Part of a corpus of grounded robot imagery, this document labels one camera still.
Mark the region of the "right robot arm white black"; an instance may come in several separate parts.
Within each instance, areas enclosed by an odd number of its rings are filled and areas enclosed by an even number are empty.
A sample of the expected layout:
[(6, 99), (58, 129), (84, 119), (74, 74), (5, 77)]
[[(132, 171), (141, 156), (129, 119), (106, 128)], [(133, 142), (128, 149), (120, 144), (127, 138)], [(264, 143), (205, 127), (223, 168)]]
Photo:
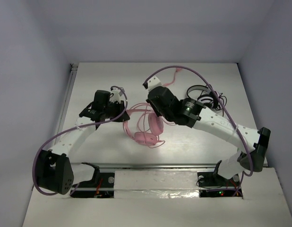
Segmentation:
[(252, 173), (263, 170), (271, 134), (268, 128), (258, 130), (233, 123), (194, 99), (179, 100), (168, 88), (162, 86), (149, 91), (146, 101), (157, 116), (176, 125), (217, 136), (238, 149), (235, 155), (220, 160), (214, 171), (198, 173), (200, 187), (224, 187), (235, 175), (246, 170)]

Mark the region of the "pink headphones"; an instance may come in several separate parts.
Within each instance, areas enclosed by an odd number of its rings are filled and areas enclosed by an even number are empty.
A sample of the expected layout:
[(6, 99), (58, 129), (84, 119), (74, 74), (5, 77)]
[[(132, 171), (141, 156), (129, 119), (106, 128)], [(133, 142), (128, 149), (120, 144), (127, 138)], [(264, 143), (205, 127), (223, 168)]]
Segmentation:
[(127, 120), (122, 125), (125, 134), (142, 146), (147, 146), (149, 148), (162, 146), (165, 143), (165, 141), (160, 138), (164, 130), (162, 117), (158, 117), (150, 104), (147, 103), (136, 104), (127, 110), (129, 116), (136, 113), (141, 113), (136, 124), (137, 131), (130, 131), (129, 120)]

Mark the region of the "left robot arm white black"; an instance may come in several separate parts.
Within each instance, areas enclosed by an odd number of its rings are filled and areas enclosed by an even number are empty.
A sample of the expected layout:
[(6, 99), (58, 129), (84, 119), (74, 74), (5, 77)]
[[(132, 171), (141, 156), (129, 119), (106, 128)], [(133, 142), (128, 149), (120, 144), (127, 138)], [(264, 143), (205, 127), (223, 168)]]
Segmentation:
[(128, 100), (124, 89), (112, 86), (110, 91), (97, 90), (94, 100), (79, 114), (73, 128), (48, 139), (37, 151), (32, 177), (36, 190), (47, 196), (65, 195), (83, 183), (98, 186), (101, 182), (99, 166), (88, 162), (72, 164), (71, 157), (101, 124), (125, 122)]

